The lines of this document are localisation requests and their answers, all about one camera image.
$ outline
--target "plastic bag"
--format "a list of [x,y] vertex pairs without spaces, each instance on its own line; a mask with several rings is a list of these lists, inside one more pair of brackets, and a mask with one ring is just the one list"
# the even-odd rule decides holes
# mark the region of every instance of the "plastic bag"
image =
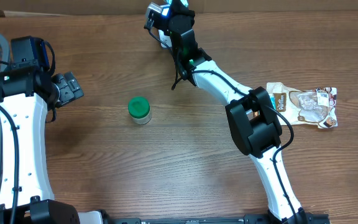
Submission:
[[318,128],[338,126],[335,115],[337,90],[333,87],[300,91],[282,83],[267,83],[273,107],[291,124],[313,124]]

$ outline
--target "green lid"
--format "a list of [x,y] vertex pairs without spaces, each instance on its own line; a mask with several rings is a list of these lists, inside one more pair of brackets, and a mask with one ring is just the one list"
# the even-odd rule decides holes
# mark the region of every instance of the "green lid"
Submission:
[[149,102],[141,96],[133,97],[128,103],[128,111],[133,118],[144,118],[150,112]]

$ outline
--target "wood grain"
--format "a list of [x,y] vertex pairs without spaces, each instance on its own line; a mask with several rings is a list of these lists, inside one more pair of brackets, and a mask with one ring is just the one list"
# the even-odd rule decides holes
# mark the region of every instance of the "wood grain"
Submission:
[[[233,144],[223,107],[188,82],[170,90],[171,56],[143,25],[143,16],[0,19],[7,39],[48,40],[57,71],[73,71],[85,92],[47,125],[56,199],[113,217],[265,213],[262,183]],[[339,126],[295,126],[283,155],[307,212],[358,223],[358,11],[203,14],[194,29],[199,46],[240,83],[338,88]],[[152,105],[145,126],[127,112],[137,95]]]
[[[3,11],[65,15],[144,14],[151,0],[0,0]],[[164,4],[163,0],[153,0]],[[189,0],[196,12],[279,12],[358,10],[358,0]]]

